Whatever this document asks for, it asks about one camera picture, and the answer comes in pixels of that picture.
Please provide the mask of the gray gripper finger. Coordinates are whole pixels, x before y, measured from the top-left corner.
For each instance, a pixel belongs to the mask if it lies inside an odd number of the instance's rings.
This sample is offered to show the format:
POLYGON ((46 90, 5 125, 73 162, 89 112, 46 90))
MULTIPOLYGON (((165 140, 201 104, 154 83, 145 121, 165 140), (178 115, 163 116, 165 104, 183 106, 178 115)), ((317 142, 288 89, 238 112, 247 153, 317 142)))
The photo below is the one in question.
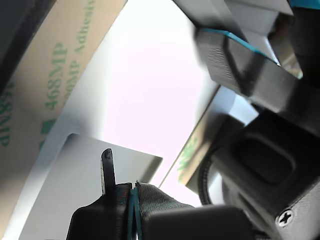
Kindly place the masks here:
POLYGON ((133 189, 133 202, 139 240, 145 238, 145 221, 150 214, 173 209, 194 208, 189 204, 179 202, 155 185, 139 181, 135 183, 133 189))
POLYGON ((293 16, 286 0, 176 0, 197 28, 233 33, 279 63, 268 40, 277 17, 293 16))

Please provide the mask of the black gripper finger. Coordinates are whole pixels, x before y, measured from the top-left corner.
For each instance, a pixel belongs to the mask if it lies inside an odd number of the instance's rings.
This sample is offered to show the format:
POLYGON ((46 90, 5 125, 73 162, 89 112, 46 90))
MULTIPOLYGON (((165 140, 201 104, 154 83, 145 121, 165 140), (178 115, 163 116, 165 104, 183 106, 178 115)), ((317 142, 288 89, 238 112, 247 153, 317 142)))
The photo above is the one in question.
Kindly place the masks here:
POLYGON ((228 31, 207 28, 195 40, 213 81, 275 113, 289 105, 300 81, 255 47, 228 31))
POLYGON ((66 237, 68 240, 127 238, 132 184, 116 184, 113 152, 110 148, 101 154, 100 175, 102 195, 73 213, 66 237))

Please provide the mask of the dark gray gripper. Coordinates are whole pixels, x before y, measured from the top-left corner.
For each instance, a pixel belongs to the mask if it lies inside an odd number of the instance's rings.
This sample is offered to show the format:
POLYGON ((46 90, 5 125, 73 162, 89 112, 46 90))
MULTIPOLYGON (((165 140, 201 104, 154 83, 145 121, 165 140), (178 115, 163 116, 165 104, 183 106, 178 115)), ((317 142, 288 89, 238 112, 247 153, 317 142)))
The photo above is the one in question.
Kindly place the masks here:
POLYGON ((303 77, 282 112, 266 107, 212 158, 227 200, 273 240, 320 237, 320 7, 294 4, 290 41, 303 77))

